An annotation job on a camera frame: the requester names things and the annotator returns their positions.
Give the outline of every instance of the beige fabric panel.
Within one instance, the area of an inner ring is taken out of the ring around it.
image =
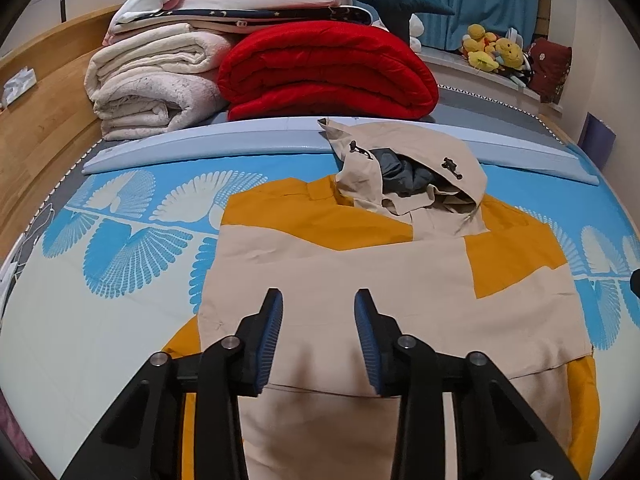
[[[365,150],[389,148],[439,173],[469,195],[476,204],[484,196],[486,174],[463,140],[399,121],[375,121],[357,126],[346,126],[329,119],[323,121],[325,124],[319,121],[320,126],[340,160],[345,160],[345,156],[351,153],[352,140]],[[461,179],[455,178],[442,167],[445,158],[455,161],[458,167],[456,172],[462,175]]]
[[[566,365],[512,379],[511,384],[567,452],[572,438],[572,420]]]
[[[566,367],[511,382],[567,450],[571,405]],[[238,402],[249,478],[388,480],[398,429],[398,398],[337,396],[269,385],[260,397],[240,397]],[[443,394],[443,402],[446,480],[456,480],[451,394]]]
[[[338,158],[343,161],[335,176],[337,189],[353,199],[354,206],[393,218],[414,227],[414,240],[433,236],[465,236],[486,232],[479,203],[486,188],[486,175],[468,146],[455,137],[421,126],[381,121],[345,126],[331,120],[319,121]],[[399,155],[439,173],[449,186],[433,184],[421,193],[398,196],[383,194],[380,164],[370,153],[351,151],[350,142],[361,150],[389,148]],[[446,158],[455,161],[456,172],[442,167]]]
[[[248,240],[251,253],[241,249]],[[514,378],[590,354],[568,272],[542,267],[476,300],[463,238],[333,251],[275,230],[222,226],[198,314],[201,344],[235,332],[277,287],[284,318],[271,383],[372,396],[353,318],[355,293],[369,288],[381,313],[437,352],[483,351]]]

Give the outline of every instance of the bed sheet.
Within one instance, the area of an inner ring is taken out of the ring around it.
[[[142,362],[197,312],[228,197],[337,169],[330,154],[238,156],[84,181],[36,244],[0,332],[0,384],[54,475]],[[628,290],[640,267],[638,239],[604,184],[484,170],[487,193],[547,222],[570,263],[596,349],[599,478],[640,416],[632,357],[640,352],[640,304]]]

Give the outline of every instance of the yellow plush toy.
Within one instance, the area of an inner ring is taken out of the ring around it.
[[[492,43],[497,41],[497,36],[492,32],[484,30],[482,25],[474,23],[467,28],[467,34],[462,37],[462,55],[467,57],[470,52],[491,52],[494,48]]]
[[[524,65],[522,49],[507,38],[495,42],[496,61],[501,65],[519,70]]]
[[[500,64],[486,52],[470,52],[468,54],[469,65],[483,72],[496,72]]]

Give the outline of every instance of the wooden headboard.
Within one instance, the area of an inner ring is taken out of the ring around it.
[[[25,66],[38,80],[0,114],[0,262],[53,187],[100,139],[84,72],[118,7],[62,23],[0,60],[0,88]]]

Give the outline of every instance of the folded red comforter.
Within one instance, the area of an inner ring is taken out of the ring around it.
[[[418,119],[438,102],[431,71],[399,38],[341,22],[254,32],[220,66],[229,120],[296,115]]]

